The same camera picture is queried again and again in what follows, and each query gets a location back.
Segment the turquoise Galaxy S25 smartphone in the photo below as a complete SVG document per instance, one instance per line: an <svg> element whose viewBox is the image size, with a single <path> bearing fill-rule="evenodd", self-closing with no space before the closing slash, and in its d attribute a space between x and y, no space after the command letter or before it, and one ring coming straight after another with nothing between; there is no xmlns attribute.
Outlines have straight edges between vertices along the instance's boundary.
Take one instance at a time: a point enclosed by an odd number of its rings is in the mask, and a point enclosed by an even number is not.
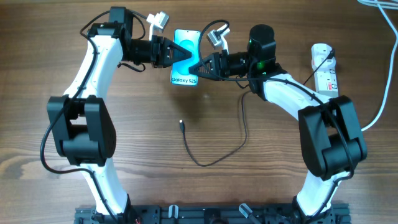
<svg viewBox="0 0 398 224"><path fill-rule="evenodd" d="M172 65L170 82L174 85L196 86L198 77L189 72L189 68L199 62L198 39L200 31L176 29L174 42L188 50L192 56Z"/></svg>

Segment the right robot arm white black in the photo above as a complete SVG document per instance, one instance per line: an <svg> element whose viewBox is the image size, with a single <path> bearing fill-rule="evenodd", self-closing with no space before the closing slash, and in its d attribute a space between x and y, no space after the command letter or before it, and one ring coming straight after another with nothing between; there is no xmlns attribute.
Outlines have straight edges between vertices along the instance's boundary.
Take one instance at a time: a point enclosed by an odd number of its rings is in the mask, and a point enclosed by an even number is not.
<svg viewBox="0 0 398 224"><path fill-rule="evenodd" d="M289 223L338 223L331 200L344 180L367 157L367 147L353 102L347 96L330 97L296 82L276 62L271 26L258 24L249 31L246 52L226 49L206 58L189 72L214 81L247 81L253 94L273 103L298 121L302 157L308 173L288 213L270 216Z"/></svg>

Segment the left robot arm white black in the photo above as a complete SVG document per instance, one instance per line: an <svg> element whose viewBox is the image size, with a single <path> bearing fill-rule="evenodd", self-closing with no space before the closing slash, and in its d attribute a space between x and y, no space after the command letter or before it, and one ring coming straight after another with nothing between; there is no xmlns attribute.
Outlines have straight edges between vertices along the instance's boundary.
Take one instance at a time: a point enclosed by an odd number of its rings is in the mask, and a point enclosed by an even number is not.
<svg viewBox="0 0 398 224"><path fill-rule="evenodd" d="M115 70L141 73L147 65L167 68L191 53L161 33L169 21L165 12L143 15L125 7L106 11L107 22L93 18L80 30L88 48L82 65L62 96L47 103L49 126L59 156L70 172L81 172L95 198L91 210L80 210L77 223L140 223L128 193L116 174L113 155L116 130L106 107Z"/></svg>

